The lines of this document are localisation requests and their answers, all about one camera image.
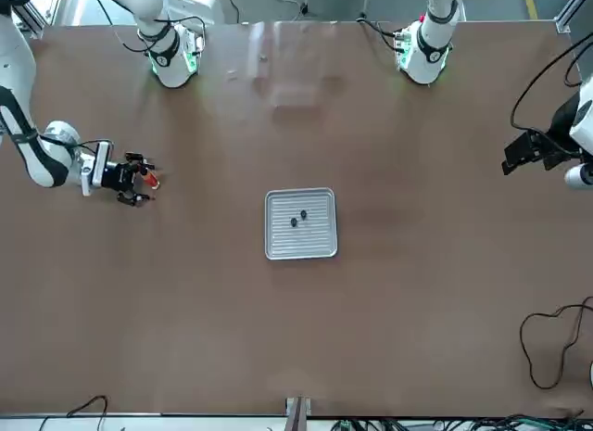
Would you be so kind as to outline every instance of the yellow line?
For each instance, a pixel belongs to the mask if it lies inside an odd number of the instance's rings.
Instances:
[[[529,14],[529,19],[537,20],[537,9],[534,0],[525,0],[525,5],[527,6],[527,14]]]

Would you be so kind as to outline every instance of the brown table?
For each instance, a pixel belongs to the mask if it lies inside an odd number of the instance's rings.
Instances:
[[[354,23],[220,26],[201,77],[167,90],[107,27],[47,31],[39,125],[145,152],[163,185],[142,209],[45,190],[2,149],[0,410],[104,393],[119,412],[280,413],[304,394],[316,414],[591,415],[593,320],[550,392],[518,327],[591,294],[593,194],[500,170],[514,100],[567,43],[552,22],[461,24],[425,88]],[[521,121],[546,126],[562,72]],[[266,260],[266,192],[308,186],[335,191],[338,256]],[[570,324],[527,328],[542,383]]]

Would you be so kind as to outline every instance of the metal tray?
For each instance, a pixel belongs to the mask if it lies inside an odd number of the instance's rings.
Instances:
[[[274,190],[265,201],[269,260],[329,258],[337,253],[335,195],[330,188]],[[307,212],[301,218],[301,210]],[[296,218],[293,227],[291,220]]]

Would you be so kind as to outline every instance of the floor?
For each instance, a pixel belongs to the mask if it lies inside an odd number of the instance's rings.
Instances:
[[[109,0],[102,0],[116,24],[132,24],[132,18]],[[234,0],[241,11],[241,21],[293,19],[298,6],[273,0]],[[236,20],[229,0],[221,0],[228,23]],[[528,19],[524,0],[464,0],[469,20]],[[359,16],[363,0],[309,0],[307,19],[353,20]],[[368,17],[384,21],[406,22],[417,19],[426,6],[426,0],[369,0]],[[64,25],[105,24],[106,18],[95,0],[64,0],[56,22]]]

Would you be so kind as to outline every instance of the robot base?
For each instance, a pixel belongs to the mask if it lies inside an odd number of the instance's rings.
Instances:
[[[197,74],[199,59],[205,45],[204,35],[196,37],[195,32],[182,25],[176,25],[174,30],[179,34],[180,42],[170,63],[158,54],[150,56],[152,71],[167,88],[179,88]]]
[[[416,83],[428,85],[438,78],[441,70],[445,67],[450,48],[444,55],[439,55],[434,62],[429,62],[418,46],[420,27],[421,23],[414,21],[408,28],[397,33],[396,48],[403,52],[396,52],[396,64],[398,70],[408,74]]]

